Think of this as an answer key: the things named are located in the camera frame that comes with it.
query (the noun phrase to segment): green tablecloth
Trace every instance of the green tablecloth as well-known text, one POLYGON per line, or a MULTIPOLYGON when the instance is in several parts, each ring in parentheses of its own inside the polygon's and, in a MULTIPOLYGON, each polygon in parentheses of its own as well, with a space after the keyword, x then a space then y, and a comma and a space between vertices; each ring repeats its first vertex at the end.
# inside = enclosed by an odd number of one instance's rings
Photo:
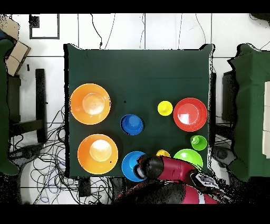
POLYGON ((243 44, 231 62, 239 83, 234 146, 238 159, 229 168, 243 181, 251 176, 270 177, 270 159, 262 154, 264 85, 270 81, 270 52, 243 44))
MULTIPOLYGON (((183 148, 191 148, 192 135, 208 138, 207 123, 197 132, 184 132, 176 126, 172 114, 159 115, 157 105, 168 100, 175 106, 181 99, 195 97, 207 107, 212 48, 208 44, 202 50, 80 50, 68 44, 68 97, 78 86, 96 83, 109 93, 112 103, 108 117, 96 125, 81 124, 69 112, 70 176, 91 175, 77 158, 79 144, 91 134, 108 135, 119 151, 116 166, 101 176, 123 176, 121 163, 131 151, 155 155, 164 149, 174 156, 183 148), (141 117, 144 131, 126 135, 120 128, 125 114, 141 117)), ((207 170, 207 149, 199 153, 207 170)))

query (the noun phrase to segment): orange bowl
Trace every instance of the orange bowl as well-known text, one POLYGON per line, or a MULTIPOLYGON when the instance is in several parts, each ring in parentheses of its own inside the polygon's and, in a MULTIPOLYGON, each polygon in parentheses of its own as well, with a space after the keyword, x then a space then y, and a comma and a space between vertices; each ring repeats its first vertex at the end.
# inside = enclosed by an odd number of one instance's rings
POLYGON ((90 135, 81 142, 78 148, 78 160, 87 172, 104 174, 115 167, 118 149, 107 135, 90 135))
POLYGON ((70 110, 74 118, 86 125, 102 122, 110 112, 109 94, 93 83, 77 87, 70 97, 70 110))

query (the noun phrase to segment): yellow bowl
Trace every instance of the yellow bowl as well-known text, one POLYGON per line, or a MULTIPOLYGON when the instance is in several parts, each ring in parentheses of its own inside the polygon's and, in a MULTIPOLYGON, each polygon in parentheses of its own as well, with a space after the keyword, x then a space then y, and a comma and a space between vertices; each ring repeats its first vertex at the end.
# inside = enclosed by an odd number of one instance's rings
POLYGON ((162 101, 158 105, 158 113, 162 116, 168 116, 172 113, 173 107, 169 101, 162 101))
POLYGON ((157 152, 157 156, 160 156, 160 155, 163 155, 163 156, 166 156, 166 157, 170 157, 170 154, 167 151, 165 151, 165 150, 159 150, 157 152))

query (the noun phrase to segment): blue bowl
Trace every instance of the blue bowl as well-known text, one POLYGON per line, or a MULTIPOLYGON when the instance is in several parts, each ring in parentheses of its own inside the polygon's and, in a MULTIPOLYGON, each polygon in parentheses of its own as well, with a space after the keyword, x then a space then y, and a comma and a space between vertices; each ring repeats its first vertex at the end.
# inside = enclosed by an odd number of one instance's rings
POLYGON ((128 135, 138 135, 143 130, 143 121, 136 115, 127 114, 120 120, 122 130, 128 135))
POLYGON ((140 151, 134 151, 127 154, 122 161, 122 172, 124 176, 130 181, 134 181, 134 182, 143 181, 143 179, 138 178, 134 174, 134 171, 133 171, 135 165, 137 165, 137 159, 141 155, 145 155, 145 153, 140 152, 140 151))

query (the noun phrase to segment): green bowl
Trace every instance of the green bowl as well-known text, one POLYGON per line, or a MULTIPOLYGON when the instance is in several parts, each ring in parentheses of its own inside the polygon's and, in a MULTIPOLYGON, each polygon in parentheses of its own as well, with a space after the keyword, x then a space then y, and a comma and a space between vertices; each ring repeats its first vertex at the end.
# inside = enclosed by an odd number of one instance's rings
POLYGON ((201 135, 194 135, 190 138, 190 143, 195 150, 204 150, 207 146, 207 140, 201 135))
POLYGON ((203 167, 203 160, 200 154, 197 153, 195 150, 191 150, 188 148, 180 150, 174 155, 174 158, 189 162, 193 164, 198 170, 201 170, 201 168, 203 167))

